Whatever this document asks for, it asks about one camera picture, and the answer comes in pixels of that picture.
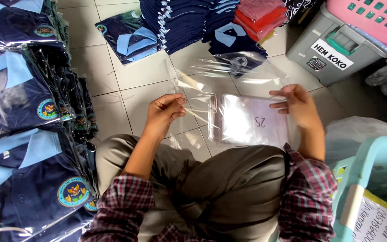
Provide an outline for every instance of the light blue laundry basket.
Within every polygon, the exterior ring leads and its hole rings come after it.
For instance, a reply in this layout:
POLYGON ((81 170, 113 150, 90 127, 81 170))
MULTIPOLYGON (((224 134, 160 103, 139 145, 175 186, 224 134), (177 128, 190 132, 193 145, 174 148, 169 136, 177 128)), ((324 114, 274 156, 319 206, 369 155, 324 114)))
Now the light blue laundry basket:
POLYGON ((337 162, 333 171, 339 187, 333 194, 336 237, 331 241, 349 242, 364 189, 387 201, 387 137, 367 139, 356 156, 337 162))

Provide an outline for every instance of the gray storage bin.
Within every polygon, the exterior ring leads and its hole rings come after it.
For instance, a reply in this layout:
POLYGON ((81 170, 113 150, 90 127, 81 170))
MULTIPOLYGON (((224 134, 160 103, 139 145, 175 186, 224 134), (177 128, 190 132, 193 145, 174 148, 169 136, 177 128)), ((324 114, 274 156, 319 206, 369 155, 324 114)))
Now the gray storage bin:
POLYGON ((387 52, 330 14, 324 3, 286 56, 330 86, 387 58, 387 52))

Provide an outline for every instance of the khaki pants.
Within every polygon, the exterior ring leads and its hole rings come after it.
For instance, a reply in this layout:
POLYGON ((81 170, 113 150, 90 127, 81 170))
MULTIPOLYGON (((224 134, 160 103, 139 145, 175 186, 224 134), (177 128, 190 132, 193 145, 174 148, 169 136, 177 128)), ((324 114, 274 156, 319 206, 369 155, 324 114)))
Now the khaki pants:
MULTIPOLYGON (((101 194, 121 174, 138 139, 115 135, 98 147, 101 194)), ((155 208, 144 216, 139 241, 149 241, 169 223, 217 241, 276 241, 283 156, 276 147, 247 146, 201 163, 189 150, 159 146, 150 176, 155 208)))

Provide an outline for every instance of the button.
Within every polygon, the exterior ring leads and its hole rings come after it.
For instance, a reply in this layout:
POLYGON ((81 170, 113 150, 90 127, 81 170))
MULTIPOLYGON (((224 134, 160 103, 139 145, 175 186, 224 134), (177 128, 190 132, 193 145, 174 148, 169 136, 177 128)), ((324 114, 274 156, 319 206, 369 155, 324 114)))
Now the button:
POLYGON ((17 197, 17 201, 19 201, 20 203, 23 203, 23 202, 25 201, 25 197, 22 196, 22 195, 19 195, 19 196, 17 197))

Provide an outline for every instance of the plaid shirt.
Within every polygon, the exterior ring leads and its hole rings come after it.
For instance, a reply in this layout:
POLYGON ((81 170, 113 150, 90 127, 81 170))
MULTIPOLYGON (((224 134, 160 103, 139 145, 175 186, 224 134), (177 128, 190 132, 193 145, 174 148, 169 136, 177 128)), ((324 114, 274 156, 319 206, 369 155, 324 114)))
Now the plaid shirt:
MULTIPOLYGON (((327 242, 335 235, 330 198, 338 185, 334 174, 323 162, 304 159, 288 144, 285 151, 292 159, 278 218, 279 239, 327 242)), ((144 214, 154 206, 152 191, 148 180, 126 174, 116 177, 98 201, 98 213, 80 241, 138 241, 144 214)), ((153 241, 212 242, 183 234, 171 223, 153 241)))

